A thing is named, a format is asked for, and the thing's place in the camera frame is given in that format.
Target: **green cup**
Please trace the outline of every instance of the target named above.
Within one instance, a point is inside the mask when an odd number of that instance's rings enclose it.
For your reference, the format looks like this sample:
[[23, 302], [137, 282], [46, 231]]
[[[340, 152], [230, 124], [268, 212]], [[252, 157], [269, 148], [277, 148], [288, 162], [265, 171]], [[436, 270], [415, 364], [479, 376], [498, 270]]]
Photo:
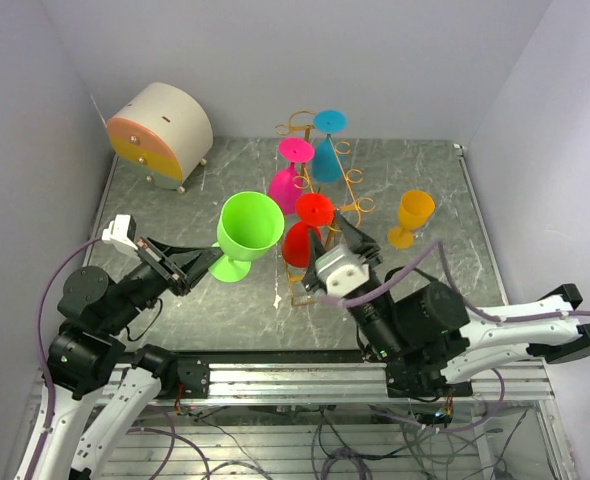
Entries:
[[259, 192], [240, 192], [222, 206], [217, 223], [217, 243], [224, 252], [209, 271], [221, 282], [239, 282], [257, 260], [284, 233], [284, 215], [270, 197]]

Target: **table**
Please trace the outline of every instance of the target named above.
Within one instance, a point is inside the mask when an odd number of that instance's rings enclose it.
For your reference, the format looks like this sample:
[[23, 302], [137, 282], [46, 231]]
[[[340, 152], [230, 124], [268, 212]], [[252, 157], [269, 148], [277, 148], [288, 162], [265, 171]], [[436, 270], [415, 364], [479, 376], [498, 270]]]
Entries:
[[[445, 242], [453, 275], [462, 293], [480, 306], [499, 305], [503, 292], [485, 240], [471, 187], [457, 149], [447, 141], [349, 140], [347, 167], [363, 171], [354, 186], [358, 198], [371, 197], [375, 210], [363, 215], [360, 228], [382, 247], [383, 279], [387, 270], [404, 265], [429, 240]], [[277, 156], [279, 139], [216, 138], [205, 167], [198, 166], [179, 195], [146, 183], [118, 161], [100, 208], [99, 228], [118, 213], [132, 215], [138, 236], [150, 236], [177, 246], [210, 246], [223, 202], [244, 190], [265, 192], [286, 162]], [[420, 189], [433, 196], [436, 210], [427, 225], [416, 232], [413, 247], [397, 250], [386, 240], [396, 222], [401, 195]], [[342, 185], [324, 188], [336, 204], [346, 203]], [[287, 227], [294, 223], [287, 219]], [[97, 245], [90, 264], [104, 268], [115, 280], [136, 265], [111, 246]], [[441, 275], [437, 255], [423, 268]], [[423, 285], [411, 275], [393, 290], [402, 298]], [[171, 350], [309, 350], [355, 348], [355, 326], [346, 311], [322, 304], [292, 307], [288, 281], [279, 248], [253, 263], [251, 273], [235, 284], [220, 283], [207, 275], [193, 292], [162, 297], [164, 311], [134, 350], [153, 343]], [[133, 336], [151, 321], [145, 312], [131, 324]]]

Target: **white wall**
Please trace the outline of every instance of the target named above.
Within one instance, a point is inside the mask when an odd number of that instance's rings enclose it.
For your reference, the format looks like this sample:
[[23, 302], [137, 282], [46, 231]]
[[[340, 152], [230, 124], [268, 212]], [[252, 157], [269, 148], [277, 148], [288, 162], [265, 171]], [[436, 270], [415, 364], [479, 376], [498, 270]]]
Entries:
[[151, 81], [217, 133], [338, 108], [348, 136], [470, 140], [550, 0], [43, 0], [105, 116]]
[[[0, 479], [37, 371], [40, 289], [90, 230], [109, 146], [38, 0], [0, 0]], [[46, 310], [45, 338], [60, 316]]]
[[[511, 301], [576, 282], [590, 309], [590, 2], [552, 2], [469, 147]], [[590, 358], [549, 372], [590, 480]]]

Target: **gray marble tabletop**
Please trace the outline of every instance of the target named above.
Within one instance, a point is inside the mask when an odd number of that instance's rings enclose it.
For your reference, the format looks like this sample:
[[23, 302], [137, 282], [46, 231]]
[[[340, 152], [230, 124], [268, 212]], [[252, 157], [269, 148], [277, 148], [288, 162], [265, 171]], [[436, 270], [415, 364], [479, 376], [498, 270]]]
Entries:
[[[179, 195], [146, 183], [120, 160], [100, 212], [100, 229], [117, 214], [132, 215], [139, 236], [150, 236], [177, 246], [210, 246], [223, 202], [244, 190], [265, 192], [286, 162], [277, 156], [279, 139], [216, 138], [205, 167], [189, 176], [186, 193]], [[480, 219], [452, 143], [447, 141], [350, 140], [347, 166], [363, 170], [354, 186], [358, 198], [372, 197], [375, 210], [360, 226], [382, 247], [380, 279], [393, 267], [406, 264], [433, 238], [444, 240], [453, 275], [464, 295], [480, 306], [499, 305], [502, 296], [486, 247]], [[436, 210], [425, 227], [415, 232], [415, 244], [397, 250], [386, 234], [395, 225], [401, 195], [420, 189], [433, 196]], [[348, 199], [342, 185], [325, 188], [336, 204]], [[295, 219], [287, 218], [287, 228]], [[119, 280], [136, 261], [113, 247], [98, 244], [90, 264], [106, 269]], [[437, 255], [423, 268], [442, 276]], [[411, 275], [393, 290], [398, 299], [423, 280]], [[345, 310], [313, 304], [292, 307], [280, 249], [273, 248], [253, 263], [250, 274], [235, 284], [204, 277], [184, 298], [166, 292], [164, 309], [133, 350], [153, 343], [173, 350], [301, 350], [355, 348], [355, 325]], [[148, 325], [154, 312], [146, 311], [131, 324], [133, 336]]]

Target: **yellow cup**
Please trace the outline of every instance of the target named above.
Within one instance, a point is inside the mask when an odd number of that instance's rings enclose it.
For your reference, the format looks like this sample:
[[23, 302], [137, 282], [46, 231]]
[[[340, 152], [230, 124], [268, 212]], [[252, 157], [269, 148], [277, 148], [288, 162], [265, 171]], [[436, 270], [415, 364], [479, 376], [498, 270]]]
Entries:
[[426, 223], [435, 211], [435, 202], [426, 192], [410, 190], [402, 195], [397, 209], [398, 227], [388, 231], [388, 241], [397, 248], [408, 248], [413, 244], [413, 232]]

